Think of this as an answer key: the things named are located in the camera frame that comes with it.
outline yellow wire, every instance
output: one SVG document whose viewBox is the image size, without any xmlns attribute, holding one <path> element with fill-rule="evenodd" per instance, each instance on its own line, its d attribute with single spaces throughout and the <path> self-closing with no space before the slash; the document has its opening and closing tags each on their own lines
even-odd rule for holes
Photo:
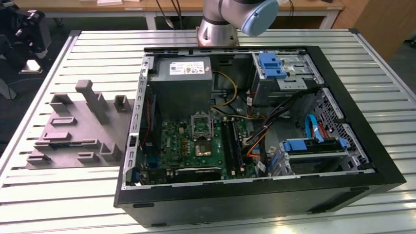
<svg viewBox="0 0 416 234">
<path fill-rule="evenodd" d="M 225 75 L 222 72 L 213 71 L 212 73 L 221 74 L 230 81 L 230 83 L 233 84 L 233 98 L 228 102 L 225 102 L 222 104 L 212 105 L 212 107 L 226 106 L 236 99 L 236 84 L 234 84 L 233 80 L 229 78 L 229 76 Z"/>
</svg>

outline black cable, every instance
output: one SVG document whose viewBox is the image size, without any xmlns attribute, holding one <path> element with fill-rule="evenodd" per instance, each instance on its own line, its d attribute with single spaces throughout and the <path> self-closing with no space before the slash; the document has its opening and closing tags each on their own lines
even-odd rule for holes
<svg viewBox="0 0 416 234">
<path fill-rule="evenodd" d="M 181 29 L 182 29 L 182 11 L 181 11 L 181 4 L 180 4 L 180 1 L 176 0 L 176 3 L 177 3 L 177 8 L 180 10 L 180 24 L 181 24 Z"/>
<path fill-rule="evenodd" d="M 166 15 L 164 14 L 164 11 L 161 9 L 161 6 L 160 6 L 160 3 L 158 3 L 158 0 L 156 0 L 156 3 L 157 3 L 157 6 L 158 6 L 158 9 L 160 9 L 160 12 L 161 12 L 161 15 L 164 17 L 164 21 L 166 22 L 168 26 L 172 27 L 172 29 L 174 29 L 173 25 L 170 26 L 168 22 L 170 22 L 170 20 L 166 18 Z"/>
<path fill-rule="evenodd" d="M 160 12 L 161 12 L 161 15 L 162 15 L 164 19 L 168 19 L 166 16 L 165 16 L 165 14 L 164 14 L 164 11 L 162 11 L 162 9 L 161 9 L 158 0 L 156 0 L 156 3 L 157 3 L 157 6 L 158 6 L 158 9 L 160 9 Z"/>
<path fill-rule="evenodd" d="M 172 2 L 172 5 L 173 5 L 173 7 L 174 7 L 174 11 L 176 11 L 177 17 L 180 18 L 180 26 L 181 26 L 181 29 L 182 29 L 181 13 L 180 13 L 180 11 L 177 10 L 177 7 L 176 7 L 176 5 L 174 5 L 173 0 L 170 0 L 170 2 Z"/>
<path fill-rule="evenodd" d="M 290 11 L 289 11 L 286 20 L 292 20 L 292 21 L 293 21 L 293 16 L 294 16 L 294 5 L 293 5 L 292 0 L 289 0 L 289 3 L 290 3 Z"/>
</svg>

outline wooden table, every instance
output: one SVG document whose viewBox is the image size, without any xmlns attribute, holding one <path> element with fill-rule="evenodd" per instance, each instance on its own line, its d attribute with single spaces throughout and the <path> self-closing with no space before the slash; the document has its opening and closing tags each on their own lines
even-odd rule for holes
<svg viewBox="0 0 416 234">
<path fill-rule="evenodd" d="M 170 0 L 158 0 L 161 9 L 166 16 L 176 16 Z M 156 30 L 154 17 L 161 16 L 156 0 L 141 2 L 124 2 L 122 5 L 97 6 L 92 2 L 78 0 L 14 0 L 20 8 L 25 10 L 40 10 L 49 18 L 70 17 L 145 17 L 149 30 Z M 202 15 L 202 0 L 180 0 L 182 16 Z M 293 0 L 294 16 L 324 16 L 320 29 L 329 29 L 337 18 L 338 12 L 344 9 L 340 0 L 332 3 L 321 0 Z M 278 16 L 288 16 L 290 11 L 289 3 L 280 7 Z"/>
</svg>

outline metal table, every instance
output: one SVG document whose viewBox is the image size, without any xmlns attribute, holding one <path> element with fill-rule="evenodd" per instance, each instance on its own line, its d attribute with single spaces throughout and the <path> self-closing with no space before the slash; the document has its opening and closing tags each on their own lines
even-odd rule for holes
<svg viewBox="0 0 416 234">
<path fill-rule="evenodd" d="M 241 45 L 318 45 L 377 133 L 406 183 L 340 211 L 150 229 L 177 233 L 384 233 L 416 230 L 416 96 L 360 34 L 348 30 L 269 30 L 238 34 Z M 118 167 L 24 169 L 52 108 L 53 93 L 93 81 L 105 98 L 134 97 L 142 48 L 194 46 L 194 31 L 72 33 L 0 159 L 0 233 L 137 233 L 146 230 L 112 207 Z"/>
</svg>

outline orange wire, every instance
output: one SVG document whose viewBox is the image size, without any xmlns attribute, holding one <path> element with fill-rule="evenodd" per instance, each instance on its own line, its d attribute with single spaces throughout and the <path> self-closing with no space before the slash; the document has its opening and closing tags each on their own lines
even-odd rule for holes
<svg viewBox="0 0 416 234">
<path fill-rule="evenodd" d="M 250 110 L 252 110 L 252 106 L 249 106 L 248 109 L 246 109 L 246 116 L 248 116 L 249 118 L 257 118 L 257 116 L 252 116 L 252 115 L 250 115 Z"/>
<path fill-rule="evenodd" d="M 256 158 L 260 158 L 258 155 L 248 155 L 246 157 L 256 157 Z"/>
<path fill-rule="evenodd" d="M 248 157 L 254 156 L 254 155 L 252 155 L 250 153 L 252 153 L 252 151 L 253 151 L 256 145 L 260 143 L 261 139 L 265 137 L 265 134 L 266 134 L 266 132 L 262 134 L 262 136 L 258 138 L 258 140 L 257 140 L 256 143 L 253 144 L 252 148 L 249 149 L 249 151 L 248 151 L 248 153 L 246 153 L 246 156 L 248 156 Z"/>
<path fill-rule="evenodd" d="M 329 135 L 328 135 L 328 133 L 326 133 L 326 130 L 325 130 L 325 128 L 324 128 L 324 126 L 322 126 L 322 124 L 321 124 L 321 123 L 318 123 L 318 124 L 317 124 L 317 126 L 318 126 L 318 129 L 320 129 L 320 130 L 321 130 L 321 132 L 322 132 L 324 137 L 329 137 Z"/>
</svg>

